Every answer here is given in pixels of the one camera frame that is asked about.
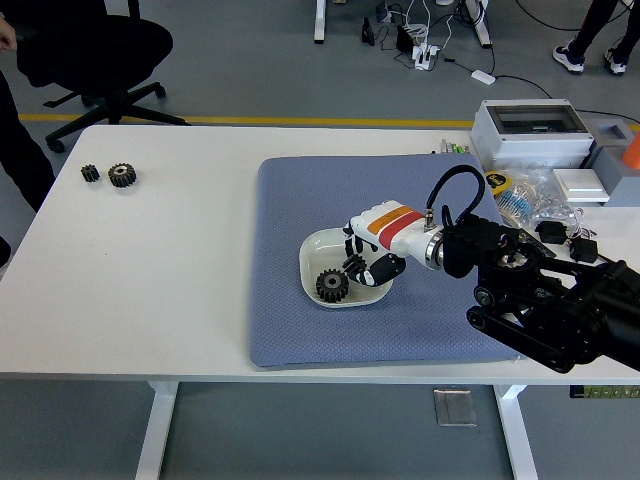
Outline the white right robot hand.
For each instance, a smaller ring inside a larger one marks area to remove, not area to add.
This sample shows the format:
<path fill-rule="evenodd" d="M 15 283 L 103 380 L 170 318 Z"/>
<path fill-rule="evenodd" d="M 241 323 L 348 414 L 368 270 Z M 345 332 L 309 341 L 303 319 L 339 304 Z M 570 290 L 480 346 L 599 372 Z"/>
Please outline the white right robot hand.
<path fill-rule="evenodd" d="M 349 280 L 381 286 L 404 272 L 411 256 L 431 270 L 443 268 L 443 227 L 425 214 L 390 200 L 352 217 L 343 227 Z"/>

